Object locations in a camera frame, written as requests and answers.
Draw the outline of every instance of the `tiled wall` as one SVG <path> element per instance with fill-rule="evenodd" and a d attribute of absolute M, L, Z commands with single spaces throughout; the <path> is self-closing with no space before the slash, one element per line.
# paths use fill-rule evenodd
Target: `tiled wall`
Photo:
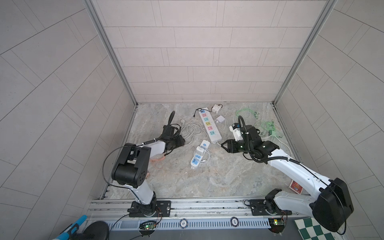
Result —
<path fill-rule="evenodd" d="M 325 1 L 94 0 L 138 102 L 272 101 Z"/>
<path fill-rule="evenodd" d="M 0 238 L 76 220 L 133 107 L 81 1 L 0 1 Z"/>
<path fill-rule="evenodd" d="M 384 239 L 384 1 L 339 0 L 277 104 L 304 164 L 349 186 L 349 240 Z"/>

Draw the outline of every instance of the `green and white checkered cloth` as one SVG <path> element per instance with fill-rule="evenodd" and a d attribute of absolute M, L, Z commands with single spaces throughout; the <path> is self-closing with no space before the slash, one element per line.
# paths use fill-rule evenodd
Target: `green and white checkered cloth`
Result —
<path fill-rule="evenodd" d="M 339 234 L 326 230 L 314 218 L 297 219 L 295 223 L 303 240 L 343 240 Z"/>

